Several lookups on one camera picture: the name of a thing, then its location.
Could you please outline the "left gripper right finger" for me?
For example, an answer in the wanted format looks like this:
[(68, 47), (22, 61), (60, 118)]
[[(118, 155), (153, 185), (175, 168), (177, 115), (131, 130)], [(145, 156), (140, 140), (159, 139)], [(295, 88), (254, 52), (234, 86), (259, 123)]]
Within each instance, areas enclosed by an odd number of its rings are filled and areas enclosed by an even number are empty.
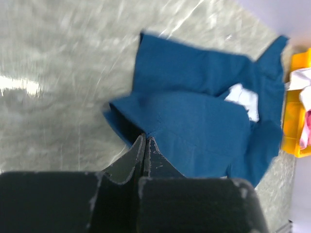
[(146, 141), (143, 176), (165, 179), (185, 177), (161, 154), (153, 137)]

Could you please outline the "dark blue t shirt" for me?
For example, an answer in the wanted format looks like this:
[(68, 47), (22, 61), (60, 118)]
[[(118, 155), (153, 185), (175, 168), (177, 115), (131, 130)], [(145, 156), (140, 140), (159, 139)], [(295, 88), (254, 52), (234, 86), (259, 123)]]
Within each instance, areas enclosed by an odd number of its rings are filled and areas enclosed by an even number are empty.
[(132, 145), (153, 137), (188, 178), (241, 178), (257, 186), (277, 157), (284, 82), (278, 37), (258, 60), (142, 32), (132, 92), (104, 117)]

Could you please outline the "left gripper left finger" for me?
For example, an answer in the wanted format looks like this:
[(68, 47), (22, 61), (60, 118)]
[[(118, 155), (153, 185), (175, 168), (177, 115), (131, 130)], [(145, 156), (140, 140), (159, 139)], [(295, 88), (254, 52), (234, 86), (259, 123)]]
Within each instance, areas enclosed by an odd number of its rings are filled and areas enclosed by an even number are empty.
[(129, 182), (136, 173), (140, 176), (145, 146), (146, 137), (141, 134), (128, 152), (103, 170), (104, 175), (116, 184)]

